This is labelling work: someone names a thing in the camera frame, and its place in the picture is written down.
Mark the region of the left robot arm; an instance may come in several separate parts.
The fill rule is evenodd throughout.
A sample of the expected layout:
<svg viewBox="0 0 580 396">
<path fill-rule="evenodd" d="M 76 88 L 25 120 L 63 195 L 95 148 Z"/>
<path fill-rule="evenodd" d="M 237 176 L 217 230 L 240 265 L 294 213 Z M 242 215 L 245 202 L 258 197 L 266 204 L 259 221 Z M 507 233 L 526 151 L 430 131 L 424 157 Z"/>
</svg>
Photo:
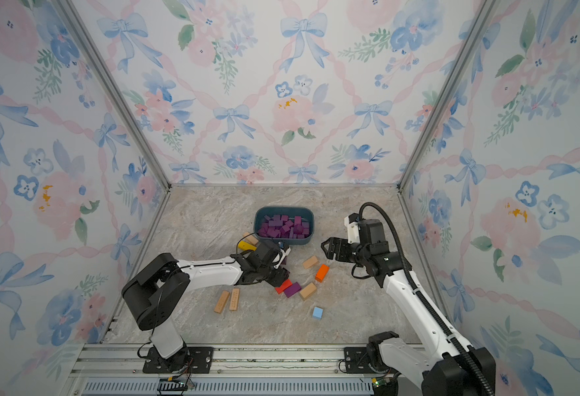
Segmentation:
<svg viewBox="0 0 580 396">
<path fill-rule="evenodd" d="M 145 374 L 190 371 L 195 354 L 189 351 L 171 316 L 182 298 L 192 291 L 214 286 L 258 285 L 274 288 L 289 279 L 283 261 L 290 247 L 261 241 L 255 249 L 206 261 L 178 260 L 159 254 L 121 290 L 126 307 L 141 331 L 150 333 L 151 348 L 143 356 Z"/>
</svg>

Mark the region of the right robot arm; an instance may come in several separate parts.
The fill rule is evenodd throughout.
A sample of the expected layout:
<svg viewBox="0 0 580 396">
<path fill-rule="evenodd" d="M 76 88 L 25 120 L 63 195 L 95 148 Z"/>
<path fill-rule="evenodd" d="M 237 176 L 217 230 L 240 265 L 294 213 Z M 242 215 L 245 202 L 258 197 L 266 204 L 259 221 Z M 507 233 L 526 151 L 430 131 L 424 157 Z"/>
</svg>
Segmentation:
<svg viewBox="0 0 580 396">
<path fill-rule="evenodd" d="M 404 376 L 424 395 L 495 394 L 494 357 L 486 348 L 474 347 L 442 315 L 403 252 L 391 250 L 382 222 L 354 214 L 344 224 L 347 238 L 324 241 L 324 254 L 352 263 L 375 279 L 424 347 L 418 351 L 392 331 L 376 334 L 367 343 L 369 366 L 378 373 Z"/>
</svg>

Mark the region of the natural wood brick near bin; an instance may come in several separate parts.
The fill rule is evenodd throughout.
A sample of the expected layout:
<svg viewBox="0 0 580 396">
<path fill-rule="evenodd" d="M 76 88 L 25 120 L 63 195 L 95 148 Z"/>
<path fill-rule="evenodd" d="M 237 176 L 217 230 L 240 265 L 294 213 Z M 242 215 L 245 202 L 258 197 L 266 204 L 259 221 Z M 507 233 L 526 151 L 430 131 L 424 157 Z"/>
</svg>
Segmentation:
<svg viewBox="0 0 580 396">
<path fill-rule="evenodd" d="M 253 245 L 253 246 L 256 246 L 258 244 L 258 239 L 256 238 L 256 236 L 254 234 L 245 233 L 244 234 L 244 241 L 247 242 L 248 244 Z"/>
</svg>

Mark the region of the teal plastic storage bin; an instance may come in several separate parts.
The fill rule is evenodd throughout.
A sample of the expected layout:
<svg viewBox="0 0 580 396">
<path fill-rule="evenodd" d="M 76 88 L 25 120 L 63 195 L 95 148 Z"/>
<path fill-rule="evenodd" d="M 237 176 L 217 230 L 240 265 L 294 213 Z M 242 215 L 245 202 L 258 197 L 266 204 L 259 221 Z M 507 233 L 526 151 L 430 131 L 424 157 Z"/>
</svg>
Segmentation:
<svg viewBox="0 0 580 396">
<path fill-rule="evenodd" d="M 306 245 L 315 230 L 315 216 L 305 207 L 265 206 L 255 214 L 254 234 L 261 240 Z"/>
</svg>

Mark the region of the yellow long brick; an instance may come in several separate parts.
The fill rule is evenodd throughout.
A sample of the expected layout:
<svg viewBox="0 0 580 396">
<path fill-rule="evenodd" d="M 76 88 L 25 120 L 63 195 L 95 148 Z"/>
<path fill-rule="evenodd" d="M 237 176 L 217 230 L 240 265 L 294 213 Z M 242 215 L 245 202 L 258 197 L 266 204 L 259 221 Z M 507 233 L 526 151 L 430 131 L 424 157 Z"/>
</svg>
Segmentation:
<svg viewBox="0 0 580 396">
<path fill-rule="evenodd" d="M 254 251 L 256 247 L 253 244 L 247 243 L 245 241 L 240 241 L 238 243 L 238 249 L 242 251 Z"/>
</svg>

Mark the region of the orange brick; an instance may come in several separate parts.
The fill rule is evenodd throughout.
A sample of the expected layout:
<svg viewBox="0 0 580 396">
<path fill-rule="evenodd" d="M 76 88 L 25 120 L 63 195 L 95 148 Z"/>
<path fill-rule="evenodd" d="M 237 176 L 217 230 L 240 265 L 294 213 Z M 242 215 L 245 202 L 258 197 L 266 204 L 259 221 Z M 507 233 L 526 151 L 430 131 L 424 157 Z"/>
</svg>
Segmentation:
<svg viewBox="0 0 580 396">
<path fill-rule="evenodd" d="M 329 272 L 329 266 L 323 264 L 319 268 L 318 272 L 315 275 L 315 280 L 317 282 L 323 282 Z"/>
</svg>

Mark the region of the natural wood brick right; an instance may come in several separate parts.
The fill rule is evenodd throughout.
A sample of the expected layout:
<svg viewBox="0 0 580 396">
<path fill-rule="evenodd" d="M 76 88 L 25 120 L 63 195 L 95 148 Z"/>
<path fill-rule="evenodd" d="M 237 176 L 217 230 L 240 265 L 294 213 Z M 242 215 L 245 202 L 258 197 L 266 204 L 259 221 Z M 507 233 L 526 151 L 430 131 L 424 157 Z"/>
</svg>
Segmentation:
<svg viewBox="0 0 580 396">
<path fill-rule="evenodd" d="M 319 263 L 320 263 L 319 259 L 316 256 L 312 256 L 309 259 L 305 260 L 302 265 L 305 269 L 309 269 L 318 265 Z"/>
</svg>

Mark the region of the red rectangular brick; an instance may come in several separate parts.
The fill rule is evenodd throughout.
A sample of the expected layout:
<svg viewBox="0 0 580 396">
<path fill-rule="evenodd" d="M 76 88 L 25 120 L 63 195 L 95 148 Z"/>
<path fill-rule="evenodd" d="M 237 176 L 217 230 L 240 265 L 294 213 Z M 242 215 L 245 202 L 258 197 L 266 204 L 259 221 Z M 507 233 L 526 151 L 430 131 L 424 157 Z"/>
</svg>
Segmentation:
<svg viewBox="0 0 580 396">
<path fill-rule="evenodd" d="M 290 281 L 289 279 L 287 279 L 279 287 L 276 287 L 275 290 L 280 295 L 281 293 L 283 293 L 286 289 L 288 289 L 292 285 L 293 285 L 292 281 Z"/>
</svg>

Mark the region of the purple brick beside red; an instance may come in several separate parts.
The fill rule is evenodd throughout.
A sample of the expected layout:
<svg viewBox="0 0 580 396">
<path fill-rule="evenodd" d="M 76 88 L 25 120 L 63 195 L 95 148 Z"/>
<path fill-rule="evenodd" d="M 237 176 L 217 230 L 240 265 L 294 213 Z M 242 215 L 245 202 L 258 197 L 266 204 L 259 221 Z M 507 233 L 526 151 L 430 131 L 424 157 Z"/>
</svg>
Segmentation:
<svg viewBox="0 0 580 396">
<path fill-rule="evenodd" d="M 283 293 L 284 295 L 286 295 L 286 297 L 290 298 L 293 295 L 299 293 L 301 289 L 302 289 L 301 284 L 296 282 L 291 284 L 288 288 L 286 288 Z"/>
</svg>

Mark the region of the natural wood long brick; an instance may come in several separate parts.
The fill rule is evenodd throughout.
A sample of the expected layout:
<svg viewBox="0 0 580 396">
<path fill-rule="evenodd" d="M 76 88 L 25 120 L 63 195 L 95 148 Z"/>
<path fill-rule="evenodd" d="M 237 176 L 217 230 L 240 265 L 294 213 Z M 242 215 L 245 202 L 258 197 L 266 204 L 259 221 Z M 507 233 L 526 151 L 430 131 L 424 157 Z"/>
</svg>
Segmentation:
<svg viewBox="0 0 580 396">
<path fill-rule="evenodd" d="M 214 308 L 214 312 L 216 314 L 222 314 L 225 307 L 228 304 L 229 299 L 230 299 L 230 292 L 228 290 L 223 290 L 222 294 L 221 294 L 221 296 L 220 296 L 220 298 L 219 298 L 219 300 Z"/>
<path fill-rule="evenodd" d="M 239 303 L 240 303 L 240 289 L 235 288 L 231 292 L 229 310 L 233 312 L 237 311 L 239 308 Z"/>
</svg>

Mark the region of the natural wood brick lower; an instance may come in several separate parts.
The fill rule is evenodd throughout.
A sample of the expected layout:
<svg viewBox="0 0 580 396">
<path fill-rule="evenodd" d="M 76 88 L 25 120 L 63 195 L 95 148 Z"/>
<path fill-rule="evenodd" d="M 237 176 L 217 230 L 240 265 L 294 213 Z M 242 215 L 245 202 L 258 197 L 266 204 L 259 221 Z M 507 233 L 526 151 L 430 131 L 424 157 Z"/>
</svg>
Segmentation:
<svg viewBox="0 0 580 396">
<path fill-rule="evenodd" d="M 310 297 L 312 297 L 314 295 L 314 293 L 316 293 L 316 292 L 317 292 L 317 287 L 314 283 L 311 282 L 311 283 L 307 284 L 305 287 L 303 287 L 301 289 L 301 291 L 299 292 L 299 294 L 303 300 L 307 300 Z"/>
</svg>

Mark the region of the natural wood long brick left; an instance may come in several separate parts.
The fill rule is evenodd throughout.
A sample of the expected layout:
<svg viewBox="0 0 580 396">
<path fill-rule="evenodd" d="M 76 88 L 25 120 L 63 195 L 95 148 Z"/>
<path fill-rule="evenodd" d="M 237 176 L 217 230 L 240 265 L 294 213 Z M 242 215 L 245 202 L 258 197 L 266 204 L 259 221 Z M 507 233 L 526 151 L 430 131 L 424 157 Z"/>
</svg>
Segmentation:
<svg viewBox="0 0 580 396">
<path fill-rule="evenodd" d="M 230 299 L 230 292 L 228 290 L 223 290 L 222 294 L 221 294 L 221 296 L 220 296 L 220 298 L 219 298 L 219 300 L 214 308 L 214 312 L 216 314 L 222 314 L 225 307 L 228 304 L 229 299 Z"/>
</svg>

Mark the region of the light blue cube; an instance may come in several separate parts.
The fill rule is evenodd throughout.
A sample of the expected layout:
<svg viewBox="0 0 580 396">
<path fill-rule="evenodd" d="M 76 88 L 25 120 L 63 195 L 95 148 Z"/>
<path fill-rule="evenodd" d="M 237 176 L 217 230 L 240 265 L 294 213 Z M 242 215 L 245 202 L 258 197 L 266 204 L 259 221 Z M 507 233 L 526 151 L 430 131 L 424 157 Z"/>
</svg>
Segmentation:
<svg viewBox="0 0 580 396">
<path fill-rule="evenodd" d="M 324 313 L 324 310 L 322 310 L 322 308 L 315 307 L 314 310 L 313 310 L 312 316 L 314 318 L 317 318 L 317 319 L 322 319 L 323 313 Z"/>
</svg>

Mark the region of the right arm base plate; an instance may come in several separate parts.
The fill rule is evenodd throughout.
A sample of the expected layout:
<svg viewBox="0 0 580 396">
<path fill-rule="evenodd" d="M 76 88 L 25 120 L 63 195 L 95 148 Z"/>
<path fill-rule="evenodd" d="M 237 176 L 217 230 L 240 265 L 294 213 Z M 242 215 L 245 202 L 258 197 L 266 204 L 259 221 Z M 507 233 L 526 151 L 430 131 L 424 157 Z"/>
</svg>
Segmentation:
<svg viewBox="0 0 580 396">
<path fill-rule="evenodd" d="M 346 346 L 344 349 L 343 367 L 341 371 L 346 374 L 375 374 L 381 375 L 370 362 L 369 354 L 365 346 Z"/>
</svg>

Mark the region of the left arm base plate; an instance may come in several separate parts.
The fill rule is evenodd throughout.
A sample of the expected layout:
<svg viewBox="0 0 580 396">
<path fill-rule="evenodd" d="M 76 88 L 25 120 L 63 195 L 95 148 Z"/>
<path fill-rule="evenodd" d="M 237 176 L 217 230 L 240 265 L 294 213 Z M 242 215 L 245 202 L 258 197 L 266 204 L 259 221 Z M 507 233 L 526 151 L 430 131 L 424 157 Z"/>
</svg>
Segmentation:
<svg viewBox="0 0 580 396">
<path fill-rule="evenodd" d="M 170 358 L 162 358 L 157 348 L 149 349 L 142 372 L 144 374 L 209 374 L 215 349 L 211 346 L 187 346 Z"/>
</svg>

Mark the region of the aluminium front rail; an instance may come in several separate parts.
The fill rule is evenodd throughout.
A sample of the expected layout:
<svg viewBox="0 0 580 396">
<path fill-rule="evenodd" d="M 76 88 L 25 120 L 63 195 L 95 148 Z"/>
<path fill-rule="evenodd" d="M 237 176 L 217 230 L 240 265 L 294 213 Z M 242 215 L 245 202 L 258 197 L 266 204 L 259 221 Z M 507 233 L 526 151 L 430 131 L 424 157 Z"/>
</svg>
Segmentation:
<svg viewBox="0 0 580 396">
<path fill-rule="evenodd" d="M 146 345 L 86 346 L 63 395 L 424 395 L 404 376 L 346 374 L 363 344 L 191 344 L 215 349 L 209 374 L 144 374 Z"/>
</svg>

